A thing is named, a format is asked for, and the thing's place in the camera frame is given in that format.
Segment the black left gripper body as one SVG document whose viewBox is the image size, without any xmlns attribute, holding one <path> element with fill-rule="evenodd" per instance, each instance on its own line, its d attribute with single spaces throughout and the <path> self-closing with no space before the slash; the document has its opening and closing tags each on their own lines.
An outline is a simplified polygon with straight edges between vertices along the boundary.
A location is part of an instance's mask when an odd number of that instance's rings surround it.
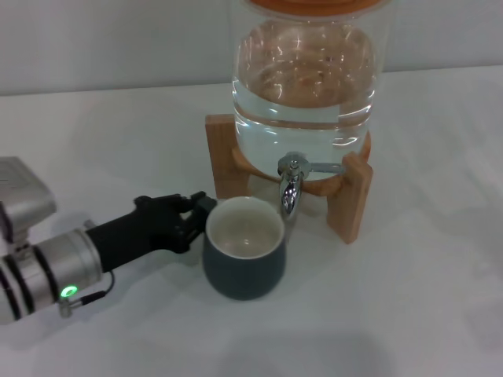
<svg viewBox="0 0 503 377">
<path fill-rule="evenodd" d="M 187 252 L 189 241 L 181 215 L 188 211 L 189 199 L 184 196 L 140 196 L 129 214 L 87 230 L 101 270 L 110 272 L 152 251 Z"/>
</svg>

